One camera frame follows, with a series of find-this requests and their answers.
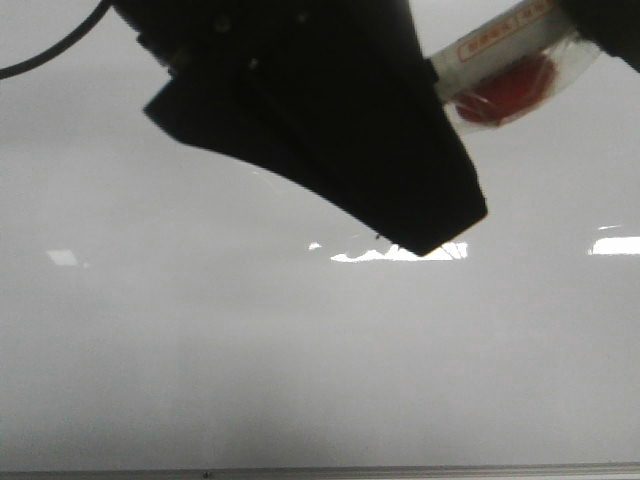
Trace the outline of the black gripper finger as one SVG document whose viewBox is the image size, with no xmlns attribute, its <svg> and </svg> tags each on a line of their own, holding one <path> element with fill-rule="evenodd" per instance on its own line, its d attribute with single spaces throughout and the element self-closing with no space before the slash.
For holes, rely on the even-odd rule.
<svg viewBox="0 0 640 480">
<path fill-rule="evenodd" d="M 487 213 L 404 1 L 233 1 L 146 106 L 175 140 L 265 168 L 417 255 Z"/>
<path fill-rule="evenodd" d="M 638 0 L 565 0 L 559 4 L 583 37 L 639 72 Z"/>
</svg>

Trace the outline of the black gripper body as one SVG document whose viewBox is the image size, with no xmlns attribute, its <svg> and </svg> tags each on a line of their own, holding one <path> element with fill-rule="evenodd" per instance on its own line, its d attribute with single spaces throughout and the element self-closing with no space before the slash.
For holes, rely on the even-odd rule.
<svg viewBox="0 0 640 480">
<path fill-rule="evenodd" d="M 278 1 L 115 1 L 113 7 L 171 76 L 196 68 L 256 69 L 280 18 Z"/>
</svg>

